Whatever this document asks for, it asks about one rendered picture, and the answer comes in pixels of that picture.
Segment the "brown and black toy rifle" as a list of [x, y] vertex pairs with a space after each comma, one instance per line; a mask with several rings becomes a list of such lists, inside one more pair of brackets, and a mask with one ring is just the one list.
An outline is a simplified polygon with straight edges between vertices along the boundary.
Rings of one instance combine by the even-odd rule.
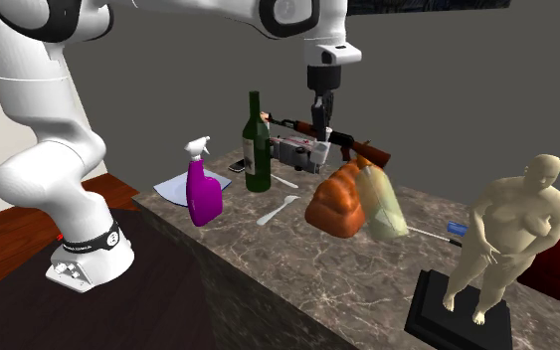
[[[315, 128], [306, 122], [298, 120], [283, 119], [277, 120], [273, 118], [270, 114], [262, 112], [261, 119], [265, 122], [281, 125], [287, 128], [291, 128], [299, 133], [315, 137]], [[340, 147], [342, 157], [344, 161], [350, 161], [350, 151], [353, 150], [357, 155], [361, 155], [373, 164], [383, 168], [389, 162], [391, 155], [384, 152], [376, 147], [373, 147], [366, 142], [357, 142], [351, 135], [339, 132], [331, 131], [328, 141], [332, 144], [338, 145]]]

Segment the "translucent pale green bottle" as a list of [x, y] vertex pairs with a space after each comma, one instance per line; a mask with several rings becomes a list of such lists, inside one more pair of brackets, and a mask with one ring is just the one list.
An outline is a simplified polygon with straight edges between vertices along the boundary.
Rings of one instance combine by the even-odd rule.
[[408, 226], [388, 176], [380, 168], [367, 165], [359, 171], [355, 183], [370, 237], [386, 241], [406, 236]]

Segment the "white plastic spoon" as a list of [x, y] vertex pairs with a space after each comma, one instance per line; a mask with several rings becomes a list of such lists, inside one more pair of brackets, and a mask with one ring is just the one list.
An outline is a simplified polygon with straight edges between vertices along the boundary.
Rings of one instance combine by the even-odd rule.
[[271, 176], [272, 176], [272, 178], [274, 178], [275, 180], [277, 180], [277, 181], [279, 181], [279, 182], [285, 184], [286, 186], [288, 186], [288, 187], [290, 187], [290, 188], [293, 188], [293, 189], [298, 189], [298, 188], [299, 188], [298, 185], [296, 185], [296, 184], [294, 184], [294, 183], [292, 183], [292, 182], [289, 182], [289, 181], [287, 181], [287, 180], [284, 180], [284, 179], [282, 179], [281, 177], [279, 177], [279, 176], [277, 176], [277, 175], [275, 175], [275, 174], [271, 174]]

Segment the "pale blue plate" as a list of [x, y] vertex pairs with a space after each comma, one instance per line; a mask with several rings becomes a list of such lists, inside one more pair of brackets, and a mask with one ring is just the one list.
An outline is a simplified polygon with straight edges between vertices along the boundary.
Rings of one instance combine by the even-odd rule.
[[[226, 189], [232, 183], [229, 178], [207, 169], [204, 170], [204, 175], [216, 179], [222, 189]], [[182, 173], [170, 180], [155, 185], [154, 190], [165, 200], [181, 207], [187, 207], [186, 182], [187, 173]]]

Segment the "purple spray bottle white head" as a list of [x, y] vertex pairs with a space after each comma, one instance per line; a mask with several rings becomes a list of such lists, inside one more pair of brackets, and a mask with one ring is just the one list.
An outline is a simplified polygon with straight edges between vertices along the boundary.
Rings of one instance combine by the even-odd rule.
[[216, 178], [204, 172], [202, 153], [209, 153], [209, 140], [209, 136], [199, 137], [184, 147], [191, 157], [186, 180], [187, 207], [196, 227], [205, 226], [223, 211], [222, 186]]

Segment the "beige figure on black base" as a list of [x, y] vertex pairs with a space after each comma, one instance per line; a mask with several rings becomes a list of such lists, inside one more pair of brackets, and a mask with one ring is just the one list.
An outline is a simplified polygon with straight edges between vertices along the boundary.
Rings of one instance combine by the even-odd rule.
[[491, 182], [469, 210], [450, 275], [421, 271], [405, 330], [436, 350], [512, 350], [503, 294], [560, 240], [560, 158], [535, 156], [518, 177]]

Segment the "green wine bottle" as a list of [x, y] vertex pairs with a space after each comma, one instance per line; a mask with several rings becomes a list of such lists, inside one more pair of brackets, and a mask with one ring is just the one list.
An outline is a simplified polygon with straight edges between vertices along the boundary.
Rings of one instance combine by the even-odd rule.
[[256, 90], [249, 92], [249, 109], [250, 117], [242, 132], [246, 187], [251, 192], [262, 193], [271, 188], [271, 143]]

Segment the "dark robot stand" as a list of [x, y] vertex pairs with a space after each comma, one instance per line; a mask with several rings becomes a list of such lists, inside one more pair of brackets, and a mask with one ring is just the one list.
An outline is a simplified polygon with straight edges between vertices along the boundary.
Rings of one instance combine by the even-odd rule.
[[139, 213], [112, 214], [132, 266], [77, 293], [46, 279], [49, 244], [0, 280], [0, 350], [219, 350], [195, 259]]

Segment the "brown bread loaf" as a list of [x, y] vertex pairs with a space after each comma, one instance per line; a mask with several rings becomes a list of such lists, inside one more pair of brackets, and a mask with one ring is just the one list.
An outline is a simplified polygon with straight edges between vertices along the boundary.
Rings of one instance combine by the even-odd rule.
[[352, 238], [365, 224], [355, 184], [358, 172], [353, 159], [320, 183], [305, 210], [305, 220], [330, 236]]

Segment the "blue handled screwdriver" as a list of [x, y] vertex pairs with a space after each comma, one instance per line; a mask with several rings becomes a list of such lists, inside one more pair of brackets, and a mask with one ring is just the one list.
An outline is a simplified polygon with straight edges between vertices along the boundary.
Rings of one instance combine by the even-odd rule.
[[[433, 234], [433, 233], [429, 233], [429, 232], [421, 230], [421, 229], [417, 229], [417, 228], [414, 228], [414, 227], [409, 227], [408, 230], [412, 231], [414, 233], [419, 233], [419, 234], [426, 235], [426, 236], [431, 237], [431, 238], [436, 238], [436, 239], [442, 240], [444, 242], [447, 242], [447, 243], [449, 243], [451, 245], [454, 245], [456, 247], [459, 247], [459, 248], [461, 248], [463, 246], [462, 243], [458, 240], [451, 239], [451, 238], [446, 238], [446, 237], [436, 235], [436, 234]], [[467, 226], [456, 223], [456, 222], [448, 221], [447, 232], [451, 233], [453, 235], [456, 235], [459, 238], [462, 238], [465, 235], [465, 233], [467, 232]]]

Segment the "grey box-shaped machine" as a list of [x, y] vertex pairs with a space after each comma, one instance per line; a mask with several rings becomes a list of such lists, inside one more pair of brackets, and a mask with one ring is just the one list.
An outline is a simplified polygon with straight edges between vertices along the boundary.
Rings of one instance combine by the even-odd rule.
[[331, 143], [292, 135], [271, 138], [271, 155], [297, 171], [317, 174], [326, 162]]

